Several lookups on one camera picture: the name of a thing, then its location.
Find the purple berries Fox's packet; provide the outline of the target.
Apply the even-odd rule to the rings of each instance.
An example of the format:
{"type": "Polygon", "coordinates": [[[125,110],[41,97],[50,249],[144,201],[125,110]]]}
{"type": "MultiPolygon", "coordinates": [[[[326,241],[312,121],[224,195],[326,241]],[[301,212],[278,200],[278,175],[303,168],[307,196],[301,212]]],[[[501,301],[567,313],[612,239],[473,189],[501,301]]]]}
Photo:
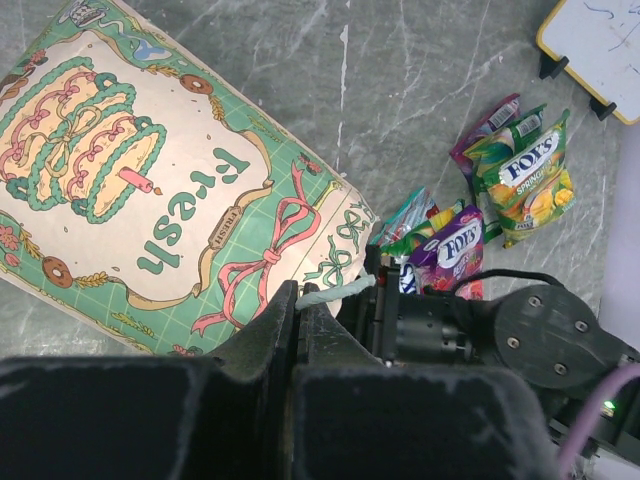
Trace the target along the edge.
{"type": "Polygon", "coordinates": [[[483,214],[469,205],[409,255],[416,292],[452,291],[459,282],[482,271],[483,253],[483,214]]]}

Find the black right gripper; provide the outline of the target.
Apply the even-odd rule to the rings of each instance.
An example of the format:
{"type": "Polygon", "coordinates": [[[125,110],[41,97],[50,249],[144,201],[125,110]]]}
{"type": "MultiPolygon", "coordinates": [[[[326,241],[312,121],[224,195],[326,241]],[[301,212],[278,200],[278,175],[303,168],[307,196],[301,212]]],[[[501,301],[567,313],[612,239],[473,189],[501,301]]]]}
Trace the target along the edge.
{"type": "Polygon", "coordinates": [[[400,290],[399,264],[366,247],[364,271],[372,287],[342,301],[337,321],[385,364],[478,365],[472,337],[475,303],[451,292],[400,290]]]}

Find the green Fox's candy packet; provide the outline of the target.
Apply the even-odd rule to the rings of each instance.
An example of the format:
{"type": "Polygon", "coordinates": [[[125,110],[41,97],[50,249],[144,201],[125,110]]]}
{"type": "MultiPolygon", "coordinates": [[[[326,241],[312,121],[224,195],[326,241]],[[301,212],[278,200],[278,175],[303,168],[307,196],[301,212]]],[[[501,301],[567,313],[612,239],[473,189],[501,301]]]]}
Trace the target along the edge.
{"type": "Polygon", "coordinates": [[[484,243],[487,244],[502,233],[497,214],[484,183],[483,175],[491,168],[509,160],[521,152],[541,133],[543,103],[521,114],[488,136],[474,141],[462,153],[471,161],[471,192],[474,205],[483,214],[484,243]]]}

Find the purple Fox's candy packet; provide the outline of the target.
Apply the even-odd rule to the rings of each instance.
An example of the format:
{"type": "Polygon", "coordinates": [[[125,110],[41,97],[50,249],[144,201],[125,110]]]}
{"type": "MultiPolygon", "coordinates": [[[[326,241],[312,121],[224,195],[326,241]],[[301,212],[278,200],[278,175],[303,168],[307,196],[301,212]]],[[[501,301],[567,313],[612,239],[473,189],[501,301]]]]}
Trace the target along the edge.
{"type": "Polygon", "coordinates": [[[469,159],[464,152],[478,141],[492,135],[519,116],[520,94],[512,93],[489,109],[450,150],[449,156],[464,176],[472,199],[475,199],[473,161],[469,159]]]}

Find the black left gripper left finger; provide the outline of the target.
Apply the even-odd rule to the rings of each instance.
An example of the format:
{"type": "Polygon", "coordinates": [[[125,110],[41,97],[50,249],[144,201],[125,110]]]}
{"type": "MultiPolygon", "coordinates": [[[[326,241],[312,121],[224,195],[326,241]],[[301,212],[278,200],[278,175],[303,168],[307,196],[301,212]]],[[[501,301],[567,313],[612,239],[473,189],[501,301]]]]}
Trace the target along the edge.
{"type": "Polygon", "coordinates": [[[298,285],[196,356],[1,364],[5,479],[278,479],[298,285]]]}

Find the green printed paper bag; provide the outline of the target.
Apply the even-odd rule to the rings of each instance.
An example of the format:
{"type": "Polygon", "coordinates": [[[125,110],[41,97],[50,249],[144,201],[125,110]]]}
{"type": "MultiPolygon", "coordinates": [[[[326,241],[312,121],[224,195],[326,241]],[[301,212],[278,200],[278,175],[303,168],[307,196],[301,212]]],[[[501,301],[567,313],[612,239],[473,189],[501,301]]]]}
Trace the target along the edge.
{"type": "Polygon", "coordinates": [[[1,277],[148,354],[195,357],[282,282],[360,274],[375,214],[121,1],[68,1],[1,82],[1,277]]]}

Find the yellow green Fox's packet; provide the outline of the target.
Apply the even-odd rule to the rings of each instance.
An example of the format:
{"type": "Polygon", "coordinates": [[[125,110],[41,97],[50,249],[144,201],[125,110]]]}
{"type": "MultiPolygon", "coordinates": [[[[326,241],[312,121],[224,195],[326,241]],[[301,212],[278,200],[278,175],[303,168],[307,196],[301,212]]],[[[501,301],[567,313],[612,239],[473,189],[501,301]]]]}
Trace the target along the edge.
{"type": "Polygon", "coordinates": [[[410,256],[422,243],[444,228],[465,207],[465,200],[458,199],[446,209],[428,212],[427,219],[407,232],[401,239],[380,248],[383,255],[410,256]]]}
{"type": "Polygon", "coordinates": [[[575,203],[566,165],[570,115],[565,109],[547,126],[542,120],[541,133],[521,152],[483,175],[505,249],[555,222],[575,203]]]}

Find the teal red Fox's packet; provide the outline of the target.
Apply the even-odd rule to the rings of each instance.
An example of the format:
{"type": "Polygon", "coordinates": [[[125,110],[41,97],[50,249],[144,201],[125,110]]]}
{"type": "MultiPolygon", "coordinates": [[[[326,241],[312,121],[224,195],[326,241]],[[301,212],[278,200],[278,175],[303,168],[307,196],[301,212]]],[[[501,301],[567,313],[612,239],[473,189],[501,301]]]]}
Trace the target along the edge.
{"type": "Polygon", "coordinates": [[[370,243],[379,247],[394,243],[438,212],[439,208],[431,193],[421,187],[412,192],[396,213],[383,223],[370,243]]]}

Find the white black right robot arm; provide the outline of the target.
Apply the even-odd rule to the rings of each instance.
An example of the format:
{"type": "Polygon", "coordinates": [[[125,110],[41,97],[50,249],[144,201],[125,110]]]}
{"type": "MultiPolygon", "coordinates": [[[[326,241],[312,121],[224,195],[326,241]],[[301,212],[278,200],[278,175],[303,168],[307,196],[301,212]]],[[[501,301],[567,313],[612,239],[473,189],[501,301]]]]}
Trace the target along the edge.
{"type": "Polygon", "coordinates": [[[547,274],[493,269],[408,293],[399,264],[375,246],[366,249],[365,270],[375,284],[346,298],[337,319],[371,354],[391,364],[511,370],[537,395],[555,441],[608,374],[639,360],[547,274]]]}

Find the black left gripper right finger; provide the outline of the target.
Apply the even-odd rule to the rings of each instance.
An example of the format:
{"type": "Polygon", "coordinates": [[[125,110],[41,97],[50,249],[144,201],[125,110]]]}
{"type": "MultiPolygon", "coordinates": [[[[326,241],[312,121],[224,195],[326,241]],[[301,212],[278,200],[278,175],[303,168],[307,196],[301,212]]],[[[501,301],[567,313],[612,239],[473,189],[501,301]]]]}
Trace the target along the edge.
{"type": "Polygon", "coordinates": [[[539,403],[514,374],[340,365],[319,339],[295,381],[293,478],[558,478],[539,403]]]}

